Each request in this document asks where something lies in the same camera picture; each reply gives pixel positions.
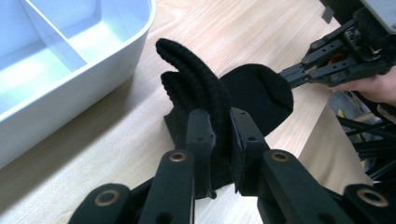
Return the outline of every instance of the human hand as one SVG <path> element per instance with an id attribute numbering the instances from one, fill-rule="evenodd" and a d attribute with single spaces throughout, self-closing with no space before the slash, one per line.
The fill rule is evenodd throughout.
<path id="1" fill-rule="evenodd" d="M 393 66 L 386 75 L 354 80 L 329 89 L 358 91 L 370 101 L 396 107 L 396 66 Z"/>

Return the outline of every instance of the wooden table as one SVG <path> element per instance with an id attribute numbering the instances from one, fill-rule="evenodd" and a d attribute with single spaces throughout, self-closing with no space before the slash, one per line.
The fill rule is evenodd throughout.
<path id="1" fill-rule="evenodd" d="M 244 63 L 280 72 L 338 24 L 321 19 L 318 0 L 158 0 L 133 77 L 0 171 L 0 223 L 66 223 L 105 183 L 133 189 L 154 176 L 173 143 L 163 121 L 172 108 L 160 74 L 173 69 L 155 52 L 160 37 L 190 48 L 219 77 Z M 298 156 L 326 105 L 317 85 L 293 90 L 293 114 L 266 137 Z M 233 195 L 196 203 L 196 223 L 260 223 L 256 199 Z"/>

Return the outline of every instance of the white plastic container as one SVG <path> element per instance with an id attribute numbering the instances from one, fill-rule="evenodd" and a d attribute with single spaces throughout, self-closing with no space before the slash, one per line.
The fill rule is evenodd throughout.
<path id="1" fill-rule="evenodd" d="M 2 0 L 0 8 L 1 169 L 133 73 L 155 3 Z"/>

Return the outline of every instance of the wood grain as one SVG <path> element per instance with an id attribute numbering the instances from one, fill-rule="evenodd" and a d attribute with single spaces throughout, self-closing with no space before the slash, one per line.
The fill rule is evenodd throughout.
<path id="1" fill-rule="evenodd" d="M 156 54 L 160 37 L 190 48 L 221 77 L 244 63 L 280 72 L 338 25 L 321 18 L 317 0 L 158 0 L 157 16 L 133 77 L 0 171 L 0 223 L 66 223 L 84 197 L 105 183 L 134 188 L 154 176 L 173 148 L 163 116 L 172 104 L 160 74 L 173 70 Z M 267 136 L 298 155 L 329 93 L 293 91 L 295 112 Z M 220 191 L 197 202 L 197 223 L 260 223 L 254 199 Z"/>

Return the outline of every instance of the gray plastic part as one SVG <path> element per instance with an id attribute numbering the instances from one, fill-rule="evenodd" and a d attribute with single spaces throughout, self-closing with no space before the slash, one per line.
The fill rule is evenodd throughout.
<path id="1" fill-rule="evenodd" d="M 361 0 L 373 13 L 384 28 L 396 35 L 396 1 L 395 0 Z"/>

